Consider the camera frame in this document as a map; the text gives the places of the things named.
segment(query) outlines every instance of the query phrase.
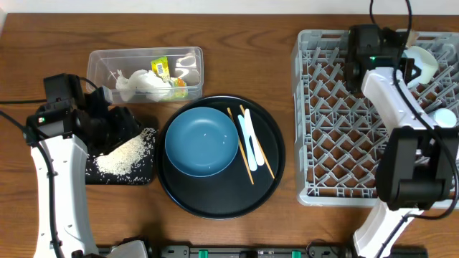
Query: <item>green clip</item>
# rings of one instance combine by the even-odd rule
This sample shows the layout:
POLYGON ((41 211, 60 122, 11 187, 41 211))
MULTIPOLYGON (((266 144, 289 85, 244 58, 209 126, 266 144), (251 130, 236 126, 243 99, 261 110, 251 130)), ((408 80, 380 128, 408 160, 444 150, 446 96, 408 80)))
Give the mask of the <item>green clip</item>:
POLYGON ((209 251, 207 250, 199 250, 199 258, 207 258, 209 256, 209 251))
POLYGON ((301 252, 300 251, 292 251, 292 258, 301 258, 301 252))

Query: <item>bowl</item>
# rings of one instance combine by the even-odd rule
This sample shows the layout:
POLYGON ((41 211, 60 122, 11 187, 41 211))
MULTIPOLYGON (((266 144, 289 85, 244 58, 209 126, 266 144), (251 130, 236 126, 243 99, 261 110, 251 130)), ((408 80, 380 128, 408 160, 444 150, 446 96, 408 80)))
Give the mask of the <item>bowl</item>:
POLYGON ((210 107, 187 110, 172 121, 166 132, 166 154, 188 176, 213 176, 235 158, 237 129, 223 112, 210 107))

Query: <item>round plate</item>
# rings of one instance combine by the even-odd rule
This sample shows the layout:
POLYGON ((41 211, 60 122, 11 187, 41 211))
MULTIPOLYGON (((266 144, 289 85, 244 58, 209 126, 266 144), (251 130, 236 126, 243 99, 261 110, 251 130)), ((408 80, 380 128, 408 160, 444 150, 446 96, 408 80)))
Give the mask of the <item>round plate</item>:
POLYGON ((166 193, 184 210, 208 219, 231 219, 254 211, 273 194, 282 178, 285 165, 285 146, 279 127, 264 108, 241 97, 205 97, 183 106, 165 124, 156 144, 154 162, 158 179, 166 193), (252 185, 240 150, 228 167, 213 176, 188 176, 172 165, 165 151, 166 132, 172 121, 192 108, 214 108, 224 114, 227 114, 227 108, 230 108, 233 118, 237 121, 239 137, 244 143, 237 119, 237 116, 242 114, 240 105, 250 109, 257 139, 275 179, 270 175, 266 165, 259 166, 252 172, 255 183, 252 185))
POLYGON ((180 114, 166 133, 166 154, 189 176, 212 176, 235 158, 238 147, 235 124, 224 113, 196 107, 180 114))

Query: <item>black round tray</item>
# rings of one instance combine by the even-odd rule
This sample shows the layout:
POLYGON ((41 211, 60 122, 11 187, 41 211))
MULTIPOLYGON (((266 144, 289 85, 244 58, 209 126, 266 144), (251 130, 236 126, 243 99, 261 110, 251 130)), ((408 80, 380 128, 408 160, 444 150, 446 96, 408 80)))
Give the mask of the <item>black round tray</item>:
POLYGON ((277 188, 285 165, 285 146, 278 125, 263 107, 241 97, 205 97, 183 106, 165 124, 156 144, 156 170, 166 193, 184 210, 208 219, 231 219, 248 214, 260 207, 277 188), (256 171, 252 171, 255 183, 252 185, 240 150, 226 169, 205 178, 188 176, 172 165, 164 148, 166 132, 178 115, 191 108, 215 108, 224 114, 228 114, 227 108, 231 108, 240 140, 245 149, 244 136, 237 119, 237 116, 242 114, 240 105, 250 109, 255 133, 275 179, 270 175, 265 164, 259 166, 256 171))

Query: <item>white wall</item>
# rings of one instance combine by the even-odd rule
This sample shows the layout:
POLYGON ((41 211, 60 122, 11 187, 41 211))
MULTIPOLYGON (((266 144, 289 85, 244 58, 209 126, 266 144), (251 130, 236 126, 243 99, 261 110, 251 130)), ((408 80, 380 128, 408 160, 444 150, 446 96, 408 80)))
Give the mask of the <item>white wall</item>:
MULTIPOLYGON (((375 0, 375 14, 406 14, 404 0, 375 0)), ((411 0, 414 14, 459 14, 459 0, 411 0)), ((6 12, 368 14, 369 0, 0 0, 6 12)))

